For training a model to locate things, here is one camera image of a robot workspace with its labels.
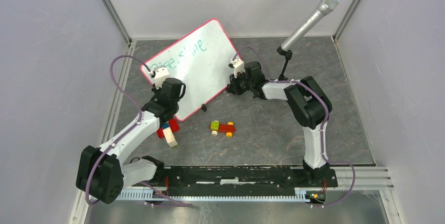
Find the pink framed whiteboard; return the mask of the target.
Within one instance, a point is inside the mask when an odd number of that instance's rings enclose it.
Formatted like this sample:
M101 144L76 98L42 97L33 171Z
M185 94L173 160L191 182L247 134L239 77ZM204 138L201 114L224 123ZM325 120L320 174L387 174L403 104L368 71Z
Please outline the pink framed whiteboard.
M185 121L226 89L235 53L221 23L211 19L145 63L150 69L164 66L170 77L185 83L186 92L175 114L177 120Z

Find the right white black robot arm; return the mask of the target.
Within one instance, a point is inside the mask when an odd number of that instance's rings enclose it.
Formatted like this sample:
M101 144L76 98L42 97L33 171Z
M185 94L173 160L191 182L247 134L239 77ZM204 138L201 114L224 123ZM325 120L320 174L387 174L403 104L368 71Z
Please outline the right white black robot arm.
M305 156L303 180L317 186L324 180L330 166L325 153L325 127L332 105L313 77L301 80L268 80L257 61L244 63L232 60L227 91L242 95L246 91L262 100L287 101L296 121L303 127Z

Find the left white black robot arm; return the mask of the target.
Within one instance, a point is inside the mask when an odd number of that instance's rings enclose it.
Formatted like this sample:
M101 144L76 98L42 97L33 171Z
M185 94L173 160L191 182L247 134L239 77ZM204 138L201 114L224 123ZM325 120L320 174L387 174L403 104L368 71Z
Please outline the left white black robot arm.
M76 187L105 204L114 202L121 191L140 182L160 185L165 172L161 162L143 158L126 164L130 154L150 135L156 133L179 110L186 85L176 78L166 78L154 96L139 110L136 118L111 140L98 147L87 146L80 156Z

